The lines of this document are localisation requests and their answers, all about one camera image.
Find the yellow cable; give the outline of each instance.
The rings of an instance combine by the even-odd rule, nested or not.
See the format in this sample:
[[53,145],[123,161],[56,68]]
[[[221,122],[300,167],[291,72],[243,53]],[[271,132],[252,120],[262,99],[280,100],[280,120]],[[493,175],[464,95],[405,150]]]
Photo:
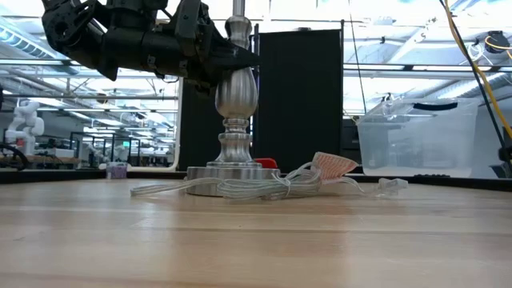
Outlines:
[[[448,17],[448,24],[450,24],[451,34],[454,37],[454,40],[456,41],[458,48],[463,53],[464,46],[461,44],[461,40],[457,37],[457,34],[455,33],[454,20],[451,17],[450,5],[448,4],[448,0],[445,0],[445,11],[446,11],[446,16]],[[490,87],[489,81],[487,81],[486,75],[480,70],[480,68],[478,68],[478,65],[475,62],[471,61],[471,64],[476,69],[478,75],[480,75],[480,77],[482,78],[484,87],[486,88],[486,91],[490,97],[490,100],[493,103],[493,107],[496,110],[496,114],[499,116],[500,120],[502,121],[503,125],[505,126],[505,130],[508,133],[509,137],[512,138],[512,129],[510,128],[509,123],[506,121],[505,116],[503,116],[502,110],[499,109],[499,104],[496,101],[496,98],[494,97],[493,90]]]
[[491,47],[493,47],[493,48],[502,49],[502,50],[510,50],[510,49],[512,49],[512,47],[504,47],[504,46],[498,46],[498,45],[495,45],[495,44],[491,44],[491,43],[489,43],[489,38],[491,38],[491,36],[487,36],[486,44],[491,46]]

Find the tag on cord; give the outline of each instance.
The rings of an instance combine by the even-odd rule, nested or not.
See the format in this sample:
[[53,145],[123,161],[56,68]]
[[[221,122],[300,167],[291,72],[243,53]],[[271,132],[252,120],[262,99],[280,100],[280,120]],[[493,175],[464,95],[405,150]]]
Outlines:
[[343,175],[351,172],[358,164],[350,159],[327,154],[323,152],[317,152],[313,157],[313,166],[311,169],[318,168],[322,171],[320,178],[322,184],[330,184],[339,182],[339,179]]

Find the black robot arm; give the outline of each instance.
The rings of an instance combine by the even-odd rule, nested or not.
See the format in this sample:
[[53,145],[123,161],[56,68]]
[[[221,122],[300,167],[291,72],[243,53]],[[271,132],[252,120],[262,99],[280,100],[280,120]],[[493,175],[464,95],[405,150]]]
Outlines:
[[42,24],[56,51],[115,81],[118,68],[184,77],[203,89],[224,72],[258,64],[225,40],[200,0],[181,0],[170,22],[156,23],[167,0],[43,0]]

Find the small box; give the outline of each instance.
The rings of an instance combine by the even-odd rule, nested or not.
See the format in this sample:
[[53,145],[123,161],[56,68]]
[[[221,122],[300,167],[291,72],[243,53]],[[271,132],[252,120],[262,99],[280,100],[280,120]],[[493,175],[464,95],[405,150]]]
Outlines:
[[467,98],[380,103],[358,121],[364,174],[469,177],[479,103]]

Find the wooden tabletop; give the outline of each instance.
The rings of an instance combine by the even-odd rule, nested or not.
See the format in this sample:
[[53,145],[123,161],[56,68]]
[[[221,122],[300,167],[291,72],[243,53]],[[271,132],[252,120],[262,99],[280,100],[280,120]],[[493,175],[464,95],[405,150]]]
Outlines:
[[0,287],[511,287],[512,194],[130,198],[151,180],[0,186]]

